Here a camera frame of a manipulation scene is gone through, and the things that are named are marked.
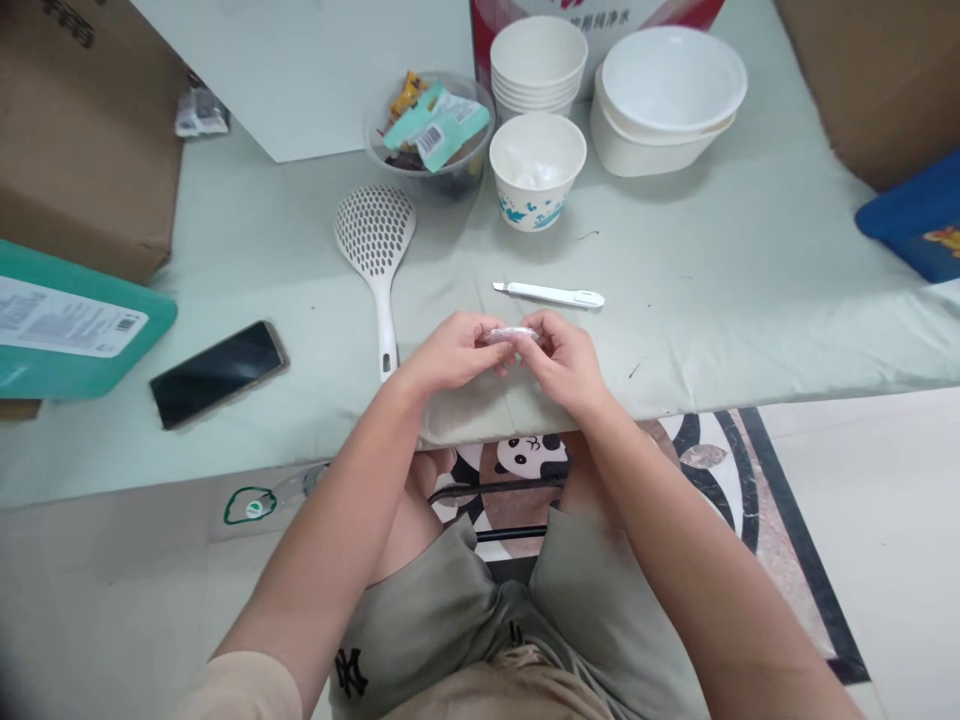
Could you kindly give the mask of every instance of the black phone screen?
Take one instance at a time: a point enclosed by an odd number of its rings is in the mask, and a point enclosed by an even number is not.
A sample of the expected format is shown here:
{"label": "black phone screen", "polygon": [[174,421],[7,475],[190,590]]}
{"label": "black phone screen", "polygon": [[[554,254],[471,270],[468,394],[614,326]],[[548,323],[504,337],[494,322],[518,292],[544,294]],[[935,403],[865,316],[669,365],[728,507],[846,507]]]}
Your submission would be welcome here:
{"label": "black phone screen", "polygon": [[267,324],[258,322],[150,381],[170,430],[283,367]]}

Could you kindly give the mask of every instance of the tiled floor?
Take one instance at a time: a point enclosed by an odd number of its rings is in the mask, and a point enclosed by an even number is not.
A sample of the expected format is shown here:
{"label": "tiled floor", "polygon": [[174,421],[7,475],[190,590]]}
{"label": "tiled floor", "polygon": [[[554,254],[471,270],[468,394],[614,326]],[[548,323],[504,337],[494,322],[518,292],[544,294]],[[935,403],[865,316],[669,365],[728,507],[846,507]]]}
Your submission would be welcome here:
{"label": "tiled floor", "polygon": [[[855,691],[868,718],[956,717],[960,389],[763,417],[874,678]],[[274,525],[212,542],[211,518],[236,486],[216,478],[0,517],[0,667],[28,706],[18,717],[162,716],[279,539]],[[327,716],[322,702],[315,717]]]}

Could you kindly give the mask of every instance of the teal container lid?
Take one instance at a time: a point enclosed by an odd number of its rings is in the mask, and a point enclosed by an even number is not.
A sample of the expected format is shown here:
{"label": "teal container lid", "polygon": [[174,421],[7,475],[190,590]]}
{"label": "teal container lid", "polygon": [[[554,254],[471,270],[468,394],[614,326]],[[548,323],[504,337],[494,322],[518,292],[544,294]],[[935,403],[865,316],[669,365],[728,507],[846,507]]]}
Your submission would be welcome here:
{"label": "teal container lid", "polygon": [[105,395],[176,317],[149,288],[0,240],[0,398]]}

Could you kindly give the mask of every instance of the beige shirt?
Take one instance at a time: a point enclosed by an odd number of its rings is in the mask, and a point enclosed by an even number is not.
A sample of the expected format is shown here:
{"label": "beige shirt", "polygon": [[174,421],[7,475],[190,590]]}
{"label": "beige shirt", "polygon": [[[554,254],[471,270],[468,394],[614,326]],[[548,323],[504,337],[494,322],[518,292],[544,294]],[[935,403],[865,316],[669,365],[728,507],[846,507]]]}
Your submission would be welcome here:
{"label": "beige shirt", "polygon": [[[175,720],[301,720],[300,692],[268,655],[234,652],[211,660],[174,713]],[[612,720],[603,702],[533,645],[454,673],[390,712],[385,720]]]}

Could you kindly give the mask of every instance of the table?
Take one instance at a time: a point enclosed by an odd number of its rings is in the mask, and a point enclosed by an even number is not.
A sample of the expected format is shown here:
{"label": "table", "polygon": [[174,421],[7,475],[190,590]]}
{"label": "table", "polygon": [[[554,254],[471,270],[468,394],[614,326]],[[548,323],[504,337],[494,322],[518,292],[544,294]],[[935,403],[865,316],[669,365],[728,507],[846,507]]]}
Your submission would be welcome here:
{"label": "table", "polygon": [[[586,288],[563,310],[593,335],[604,376],[637,419],[960,384],[960,284],[926,285],[853,213],[872,193],[833,157],[769,0],[729,3],[715,32],[742,54],[737,121],[694,166],[624,180],[590,152],[563,214],[522,235],[475,202],[421,207],[394,284],[401,362],[450,312],[508,323],[538,305],[492,281]],[[574,119],[586,128],[587,109]],[[373,297],[340,256],[337,205],[376,182],[365,156],[274,164],[241,127],[188,145],[174,258],[155,287],[173,329],[107,397],[45,403],[0,429],[0,507],[284,466],[336,454],[377,390]],[[258,319],[289,371],[179,431],[148,380]],[[527,371],[434,399],[424,443],[567,429]]]}

